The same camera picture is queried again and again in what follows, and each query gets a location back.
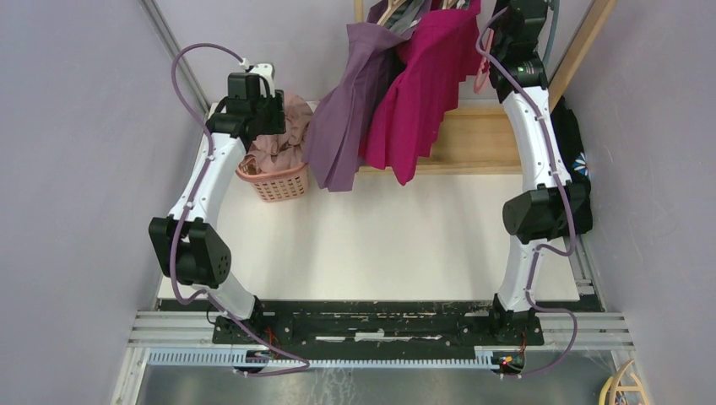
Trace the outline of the pink pleated skirt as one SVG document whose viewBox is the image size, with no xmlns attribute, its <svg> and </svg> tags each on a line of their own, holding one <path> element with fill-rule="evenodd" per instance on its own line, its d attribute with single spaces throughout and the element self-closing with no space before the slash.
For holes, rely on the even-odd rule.
<svg viewBox="0 0 716 405">
<path fill-rule="evenodd" d="M 274 174 L 295 169 L 302 164 L 304 137 L 313 110 L 303 98 L 293 93 L 285 93 L 284 110 L 285 131 L 275 135 L 259 135 L 238 165 L 238 174 Z"/>
</svg>

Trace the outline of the pink plastic hanger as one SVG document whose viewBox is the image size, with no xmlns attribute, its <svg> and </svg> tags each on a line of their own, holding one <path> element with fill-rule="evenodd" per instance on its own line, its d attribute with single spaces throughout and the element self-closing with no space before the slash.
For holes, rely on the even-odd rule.
<svg viewBox="0 0 716 405">
<path fill-rule="evenodd" d="M 480 37 L 475 45 L 476 50 L 479 54 L 482 55 L 482 59 L 480 61 L 480 67 L 478 70 L 478 73 L 475 76 L 475 81 L 473 84 L 473 91 L 475 94 L 480 94 L 484 87 L 486 86 L 487 79 L 489 78 L 489 71 L 490 71 L 490 65 L 491 63 L 489 60 L 484 56 L 484 53 L 489 53 L 491 50 L 491 46 L 493 43 L 494 38 L 494 30 L 487 28 L 483 32 L 484 38 Z"/>
</svg>

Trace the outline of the blue-grey plastic hanger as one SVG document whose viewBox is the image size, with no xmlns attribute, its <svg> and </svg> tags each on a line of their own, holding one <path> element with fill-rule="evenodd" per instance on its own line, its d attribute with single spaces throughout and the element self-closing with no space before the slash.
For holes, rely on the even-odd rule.
<svg viewBox="0 0 716 405">
<path fill-rule="evenodd" d="M 550 27 L 548 31 L 547 36 L 547 42 L 545 45 L 545 52 L 543 55 L 543 64 L 545 68 L 549 67 L 550 61 L 551 61 L 551 53 L 553 50 L 555 38 L 556 38 L 556 31 L 558 27 L 558 21 L 560 16 L 560 9 L 561 9 L 561 1 L 560 0 L 550 0 L 547 1 L 548 9 L 551 11 L 551 21 L 550 21 Z"/>
</svg>

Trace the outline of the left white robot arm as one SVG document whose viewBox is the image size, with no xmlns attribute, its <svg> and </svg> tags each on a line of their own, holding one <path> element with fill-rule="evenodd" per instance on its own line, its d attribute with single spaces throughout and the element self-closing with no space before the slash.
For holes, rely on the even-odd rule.
<svg viewBox="0 0 716 405">
<path fill-rule="evenodd" d="M 149 238 L 177 300 L 187 304 L 206 294 L 217 309 L 235 317 L 234 333 L 255 343 L 266 322 L 254 313 L 255 295 L 232 275 L 231 249 L 216 223 L 231 178 L 253 141 L 285 131 L 284 93 L 275 88 L 273 65 L 260 63 L 231 73 L 227 95 L 199 122 L 205 138 L 190 179 L 169 213 L 151 219 Z M 194 295 L 183 296 L 180 285 L 191 287 Z"/>
</svg>

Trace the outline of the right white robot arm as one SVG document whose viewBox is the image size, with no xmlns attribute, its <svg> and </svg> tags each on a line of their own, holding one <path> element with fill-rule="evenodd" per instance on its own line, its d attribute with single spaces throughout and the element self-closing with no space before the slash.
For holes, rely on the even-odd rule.
<svg viewBox="0 0 716 405">
<path fill-rule="evenodd" d="M 494 35 L 486 56 L 490 81 L 513 129 L 523 182 L 521 194 L 502 209 L 510 235 L 507 271 L 496 293 L 497 316 L 487 322 L 490 338 L 499 344 L 517 338 L 519 318 L 534 314 L 534 282 L 544 254 L 574 252 L 579 231 L 574 215 L 588 196 L 562 161 L 551 121 L 545 64 L 538 53 L 547 14 L 546 1 L 499 1 L 488 24 Z"/>
</svg>

